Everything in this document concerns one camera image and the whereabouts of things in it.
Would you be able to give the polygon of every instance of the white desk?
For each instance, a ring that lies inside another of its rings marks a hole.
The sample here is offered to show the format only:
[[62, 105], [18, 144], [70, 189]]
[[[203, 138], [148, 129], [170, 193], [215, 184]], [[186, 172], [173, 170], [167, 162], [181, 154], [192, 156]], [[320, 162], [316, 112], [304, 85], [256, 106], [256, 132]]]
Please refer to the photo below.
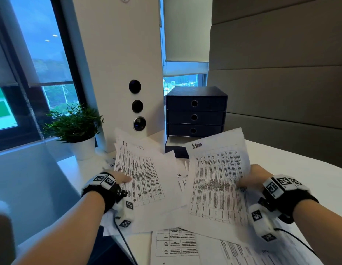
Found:
[[[165, 131], [148, 137], [149, 141], [163, 148], [165, 145]], [[292, 175], [308, 186], [320, 204], [342, 216], [342, 169], [301, 156], [295, 153], [279, 150], [256, 142], [246, 141], [249, 159], [252, 164], [259, 164], [273, 174]], [[114, 157], [116, 152], [103, 154], [77, 163], [75, 157], [58, 162], [59, 167], [73, 187], [80, 193], [82, 186], [95, 174], [101, 172], [105, 164], [104, 157]], [[303, 236], [296, 228], [296, 235]], [[128, 253], [120, 236], [115, 237], [120, 246]], [[126, 237], [139, 265], [150, 264], [151, 232], [134, 234]]]

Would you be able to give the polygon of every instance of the hand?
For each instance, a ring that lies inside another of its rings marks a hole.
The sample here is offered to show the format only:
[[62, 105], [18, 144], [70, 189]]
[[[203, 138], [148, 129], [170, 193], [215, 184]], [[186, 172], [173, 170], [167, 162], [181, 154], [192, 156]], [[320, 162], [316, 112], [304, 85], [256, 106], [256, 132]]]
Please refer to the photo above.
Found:
[[269, 173], [266, 169], [260, 165], [251, 165], [251, 171], [243, 178], [240, 178], [236, 183], [238, 187], [248, 187], [250, 189], [263, 191], [263, 183], [271, 178], [273, 174]]
[[117, 184], [121, 184], [122, 182], [130, 182], [132, 180], [131, 177], [126, 176], [120, 172], [114, 171], [113, 169], [105, 169], [103, 172], [110, 173], [113, 175], [114, 179], [116, 180]]

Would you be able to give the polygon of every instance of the sky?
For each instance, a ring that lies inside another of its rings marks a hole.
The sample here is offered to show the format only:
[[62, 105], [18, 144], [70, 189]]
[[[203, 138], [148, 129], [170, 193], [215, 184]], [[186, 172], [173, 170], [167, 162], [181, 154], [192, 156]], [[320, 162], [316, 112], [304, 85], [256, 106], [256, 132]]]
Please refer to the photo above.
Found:
[[64, 51], [50, 0], [10, 0], [32, 58], [62, 61]]

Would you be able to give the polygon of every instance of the black cable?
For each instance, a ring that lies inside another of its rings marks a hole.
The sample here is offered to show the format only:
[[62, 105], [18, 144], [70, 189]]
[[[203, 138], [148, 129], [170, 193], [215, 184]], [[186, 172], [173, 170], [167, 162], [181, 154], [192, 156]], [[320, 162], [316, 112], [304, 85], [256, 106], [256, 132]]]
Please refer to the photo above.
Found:
[[298, 240], [299, 242], [301, 242], [304, 246], [307, 247], [307, 249], [309, 249], [312, 253], [315, 254], [315, 256], [317, 257], [316, 253], [310, 248], [308, 247], [303, 241], [301, 241], [298, 237], [296, 237], [295, 235], [291, 234], [290, 232], [280, 229], [280, 228], [274, 228], [275, 231], [282, 231], [282, 232], [286, 232], [287, 234], [291, 235], [292, 237], [294, 237], [296, 240]]
[[116, 223], [116, 218], [119, 218], [119, 217], [115, 217], [114, 214], [113, 214], [113, 222], [114, 222], [114, 224], [115, 224], [115, 226], [116, 226], [116, 228], [117, 228], [119, 234], [122, 236], [122, 239], [123, 239], [124, 243], [126, 244], [128, 250], [129, 250], [130, 255], [132, 256], [132, 259], [133, 259], [133, 261], [134, 261], [134, 265], [138, 265], [138, 263], [137, 263], [135, 257], [133, 256], [132, 250], [130, 250], [129, 245], [127, 244], [127, 241], [125, 240], [125, 238], [124, 238], [124, 236], [123, 236], [121, 230], [119, 229], [119, 227], [118, 227], [118, 225], [117, 225], [117, 223]]

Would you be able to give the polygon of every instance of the potted plant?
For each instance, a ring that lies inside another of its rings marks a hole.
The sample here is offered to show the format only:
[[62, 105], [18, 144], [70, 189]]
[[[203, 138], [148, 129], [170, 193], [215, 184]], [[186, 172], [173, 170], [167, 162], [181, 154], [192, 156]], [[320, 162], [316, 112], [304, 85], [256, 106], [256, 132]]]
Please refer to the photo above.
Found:
[[102, 115], [92, 108], [81, 105], [68, 105], [64, 111], [50, 111], [47, 114], [53, 119], [45, 124], [44, 130], [56, 136], [63, 143], [68, 143], [77, 160], [87, 160], [95, 154], [95, 135], [103, 124]]

